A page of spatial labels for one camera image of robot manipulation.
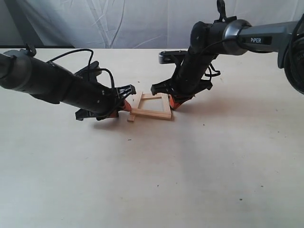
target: white table surface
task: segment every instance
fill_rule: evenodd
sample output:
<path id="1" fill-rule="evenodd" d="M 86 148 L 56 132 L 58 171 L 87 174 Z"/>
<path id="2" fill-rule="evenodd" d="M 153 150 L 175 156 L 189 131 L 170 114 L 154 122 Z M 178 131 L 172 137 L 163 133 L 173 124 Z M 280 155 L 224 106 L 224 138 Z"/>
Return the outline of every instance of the white table surface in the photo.
<path id="1" fill-rule="evenodd" d="M 159 51 L 100 49 L 94 60 L 117 86 L 148 93 L 174 70 Z M 75 72 L 88 55 L 57 63 Z M 0 89 L 0 227 L 303 227 L 304 97 L 276 59 L 219 56 L 213 88 L 174 121 L 80 122 L 75 107 Z"/>

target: small wooden square frame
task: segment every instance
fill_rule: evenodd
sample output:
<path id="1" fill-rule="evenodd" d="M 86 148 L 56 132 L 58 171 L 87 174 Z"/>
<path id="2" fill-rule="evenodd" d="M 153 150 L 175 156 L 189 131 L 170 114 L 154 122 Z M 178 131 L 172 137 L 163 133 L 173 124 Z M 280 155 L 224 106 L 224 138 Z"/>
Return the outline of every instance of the small wooden square frame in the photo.
<path id="1" fill-rule="evenodd" d="M 152 100 L 152 99 L 162 100 L 163 112 L 138 108 L 141 101 Z M 138 92 L 134 98 L 134 104 L 130 112 L 128 122 L 134 122 L 135 116 L 137 115 L 157 118 L 157 119 L 171 120 L 172 113 L 170 109 L 168 95 L 166 94 L 152 95 L 152 94 L 144 94 L 142 91 Z"/>

